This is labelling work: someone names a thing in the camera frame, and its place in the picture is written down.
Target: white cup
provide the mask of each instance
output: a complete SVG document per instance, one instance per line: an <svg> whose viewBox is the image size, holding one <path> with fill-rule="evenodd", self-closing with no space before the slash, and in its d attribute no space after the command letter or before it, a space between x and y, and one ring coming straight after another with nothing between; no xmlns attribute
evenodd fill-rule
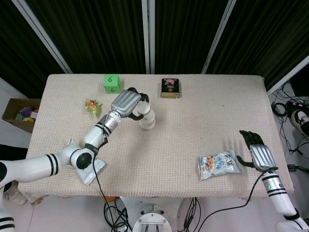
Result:
<svg viewBox="0 0 309 232"><path fill-rule="evenodd" d="M144 117L139 121L144 130L151 130L155 126L155 112L146 101L141 101L137 106L137 112Z"/></svg>

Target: beige tablecloth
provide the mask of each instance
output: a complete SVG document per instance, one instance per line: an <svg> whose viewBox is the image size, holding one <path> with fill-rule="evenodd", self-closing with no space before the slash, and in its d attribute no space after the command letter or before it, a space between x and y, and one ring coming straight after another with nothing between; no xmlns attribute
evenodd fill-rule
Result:
<svg viewBox="0 0 309 232"><path fill-rule="evenodd" d="M84 107L86 99L102 102L103 116L116 94L103 89L102 74L61 74L48 78L27 158L57 152L69 138L83 137L99 118ZM106 162L99 173L103 191L111 196L248 197L259 172L239 168L199 180L199 155L234 149L245 160L250 154L239 130L254 131L269 146L288 192L293 185L286 167L263 78L249 75L119 75L126 89L147 93L156 125L144 131L129 118L109 137L98 157ZM181 98L160 98L161 78L179 78ZM64 167L49 178L19 185L25 195L100 195L98 184L82 183L76 170ZM254 196L266 196L260 182Z"/></svg>

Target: black curtain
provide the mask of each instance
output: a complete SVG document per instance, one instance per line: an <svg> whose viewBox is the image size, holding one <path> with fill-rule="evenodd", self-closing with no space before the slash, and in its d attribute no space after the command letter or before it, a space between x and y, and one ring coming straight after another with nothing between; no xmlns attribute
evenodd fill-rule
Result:
<svg viewBox="0 0 309 232"><path fill-rule="evenodd" d="M0 78L40 98L48 75L62 69L10 0L1 1L0 30Z"/></svg>
<svg viewBox="0 0 309 232"><path fill-rule="evenodd" d="M155 1L155 73L201 73L227 0Z"/></svg>
<svg viewBox="0 0 309 232"><path fill-rule="evenodd" d="M308 55L308 0L237 0L207 73L261 75L268 90Z"/></svg>
<svg viewBox="0 0 309 232"><path fill-rule="evenodd" d="M140 0L27 0L74 73L145 73Z"/></svg>

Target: food package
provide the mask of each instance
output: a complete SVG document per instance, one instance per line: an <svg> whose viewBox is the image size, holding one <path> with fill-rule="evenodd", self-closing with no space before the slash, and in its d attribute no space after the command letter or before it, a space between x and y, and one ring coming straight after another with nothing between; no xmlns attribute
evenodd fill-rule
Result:
<svg viewBox="0 0 309 232"><path fill-rule="evenodd" d="M67 145L77 145L76 142L72 139L69 139ZM97 174L99 171L104 167L105 162L95 158L95 169ZM90 183L96 178L96 174L93 170L92 163L86 167L85 169L78 169L76 168L76 172L78 173L79 177L82 179L85 185L90 185Z"/></svg>
<svg viewBox="0 0 309 232"><path fill-rule="evenodd" d="M236 164L234 150L220 152L212 156L199 156L198 171L201 180L224 174L241 173Z"/></svg>
<svg viewBox="0 0 309 232"><path fill-rule="evenodd" d="M99 111L101 109L101 105L102 104L99 101L96 101L96 100L87 99L86 102L85 102L85 107L86 107L87 111L94 116L96 116L99 113Z"/></svg>

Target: green cube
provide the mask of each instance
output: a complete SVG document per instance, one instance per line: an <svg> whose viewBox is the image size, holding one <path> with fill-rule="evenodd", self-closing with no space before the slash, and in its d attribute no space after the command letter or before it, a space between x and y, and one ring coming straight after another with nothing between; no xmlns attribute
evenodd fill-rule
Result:
<svg viewBox="0 0 309 232"><path fill-rule="evenodd" d="M107 93L120 93L120 80L118 74L105 74L104 85Z"/></svg>

